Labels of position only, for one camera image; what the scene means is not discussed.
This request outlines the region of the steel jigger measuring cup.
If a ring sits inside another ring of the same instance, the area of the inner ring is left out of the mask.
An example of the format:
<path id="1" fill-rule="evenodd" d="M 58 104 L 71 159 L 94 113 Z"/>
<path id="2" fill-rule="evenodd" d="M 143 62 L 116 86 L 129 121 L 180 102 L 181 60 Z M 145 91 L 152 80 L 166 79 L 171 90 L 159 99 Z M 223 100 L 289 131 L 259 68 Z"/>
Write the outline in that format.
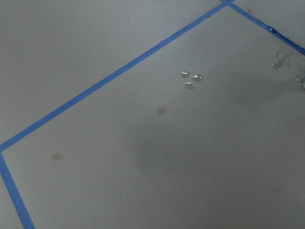
<path id="1" fill-rule="evenodd" d="M 305 90 L 305 72 L 301 72 L 297 77 L 297 82 L 299 86 Z"/>

